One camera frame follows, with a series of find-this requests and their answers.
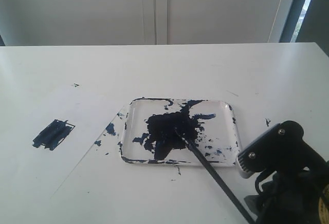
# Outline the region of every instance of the paintbrush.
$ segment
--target paintbrush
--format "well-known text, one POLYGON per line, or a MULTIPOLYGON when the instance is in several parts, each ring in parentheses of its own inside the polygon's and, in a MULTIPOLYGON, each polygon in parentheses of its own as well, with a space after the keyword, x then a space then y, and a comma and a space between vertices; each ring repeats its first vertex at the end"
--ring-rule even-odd
POLYGON ((243 217, 246 219, 246 221, 249 224, 255 224, 255 221, 249 215, 248 211, 242 206, 240 201, 236 198, 236 196, 233 194, 233 192, 228 188, 228 186, 225 184, 223 179, 218 175, 218 173, 213 168, 213 166, 209 163, 209 161, 207 161, 207 159, 203 156, 203 154, 195 146, 194 141, 186 140, 181 134, 179 134, 177 132, 177 128, 175 128, 175 132, 176 132, 177 136, 180 137, 182 141, 184 141, 186 147, 190 151, 193 152, 193 154, 197 157, 197 159, 201 162, 201 164, 205 167, 205 169, 209 172, 209 174, 213 177, 213 179, 217 182, 217 184, 223 189, 225 194, 233 202, 235 207, 240 211, 240 213, 243 215, 243 217))

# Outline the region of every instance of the white table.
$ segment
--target white table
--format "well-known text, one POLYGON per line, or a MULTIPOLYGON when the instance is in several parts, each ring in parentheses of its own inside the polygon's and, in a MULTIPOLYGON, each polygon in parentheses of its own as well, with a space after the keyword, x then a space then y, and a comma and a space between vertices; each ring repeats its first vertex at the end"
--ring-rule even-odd
MULTIPOLYGON (((265 118, 270 126, 295 120, 328 160, 328 73, 329 58, 314 43, 1 47, 0 133, 55 88, 78 83, 122 105, 142 96, 225 100, 243 146, 268 129, 265 118)), ((173 166, 124 163, 116 143, 96 149, 49 206, 25 211, 25 223, 245 223, 201 167, 178 175, 173 166)), ((217 171, 241 201, 255 193, 254 177, 217 171)))

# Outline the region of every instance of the clear plastic tray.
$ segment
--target clear plastic tray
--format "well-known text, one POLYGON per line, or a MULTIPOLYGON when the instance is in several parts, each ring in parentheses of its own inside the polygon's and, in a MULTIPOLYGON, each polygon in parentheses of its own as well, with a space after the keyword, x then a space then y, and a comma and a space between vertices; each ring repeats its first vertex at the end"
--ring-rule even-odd
POLYGON ((150 117, 162 117, 164 114, 171 116, 186 108, 189 109, 189 118, 198 121, 198 127, 195 128, 197 138, 194 141, 207 160, 213 166, 234 166, 241 146, 232 107, 226 102, 212 100, 141 98, 132 101, 120 143, 122 159, 128 163, 201 165, 187 148, 172 149, 165 158, 159 160, 154 150, 156 141, 150 145, 148 140, 150 117))

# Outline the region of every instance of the cabinet door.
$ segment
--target cabinet door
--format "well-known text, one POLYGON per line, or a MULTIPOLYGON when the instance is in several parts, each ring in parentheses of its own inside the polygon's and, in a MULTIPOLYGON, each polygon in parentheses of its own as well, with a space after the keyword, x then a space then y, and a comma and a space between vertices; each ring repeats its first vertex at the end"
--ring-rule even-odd
POLYGON ((0 0, 6 45, 154 44, 153 0, 0 0))
POLYGON ((166 31, 168 44, 208 44, 278 42, 292 0, 167 2, 168 27, 157 33, 166 31))

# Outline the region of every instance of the brush handle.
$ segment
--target brush handle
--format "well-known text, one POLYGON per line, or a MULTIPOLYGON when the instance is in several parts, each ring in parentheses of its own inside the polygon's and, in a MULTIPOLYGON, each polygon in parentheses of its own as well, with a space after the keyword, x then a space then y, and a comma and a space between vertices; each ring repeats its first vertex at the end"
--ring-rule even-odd
POLYGON ((203 156, 203 154, 197 149, 197 147, 194 145, 194 143, 188 142, 188 141, 186 141, 186 142, 188 143, 187 144, 188 149, 193 152, 193 154, 198 158, 198 160, 206 168, 206 170, 213 177, 213 179, 217 182, 217 184, 223 189, 225 194, 233 202, 235 207, 240 211, 240 213, 243 215, 243 217, 246 219, 246 221, 249 224, 255 224, 255 221, 249 215, 248 211, 243 207, 243 205, 240 203, 240 201, 236 198, 236 196, 233 194, 233 192, 228 188, 228 186, 225 184, 223 179, 218 175, 218 173, 213 168, 213 166, 207 161, 207 159, 203 156))

